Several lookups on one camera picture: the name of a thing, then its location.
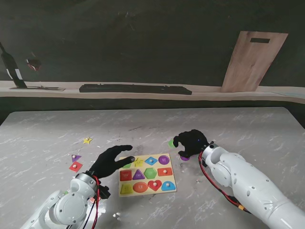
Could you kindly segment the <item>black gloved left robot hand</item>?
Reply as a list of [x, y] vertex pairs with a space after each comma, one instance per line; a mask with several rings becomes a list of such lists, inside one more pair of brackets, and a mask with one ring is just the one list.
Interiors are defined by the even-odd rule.
[[132, 150], [131, 145], [120, 145], [108, 148], [98, 156], [95, 163], [85, 173], [91, 177], [96, 176], [98, 179], [110, 176], [116, 170], [135, 161], [135, 157], [133, 156], [115, 161], [115, 158], [121, 152], [130, 150]]

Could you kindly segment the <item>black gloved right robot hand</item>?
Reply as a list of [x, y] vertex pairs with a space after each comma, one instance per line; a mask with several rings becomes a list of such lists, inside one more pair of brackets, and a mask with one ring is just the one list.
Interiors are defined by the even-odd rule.
[[184, 146], [184, 150], [179, 151], [178, 154], [185, 158], [200, 154], [209, 145], [205, 135], [196, 129], [185, 131], [175, 136], [173, 138], [173, 145], [178, 147], [179, 143]]

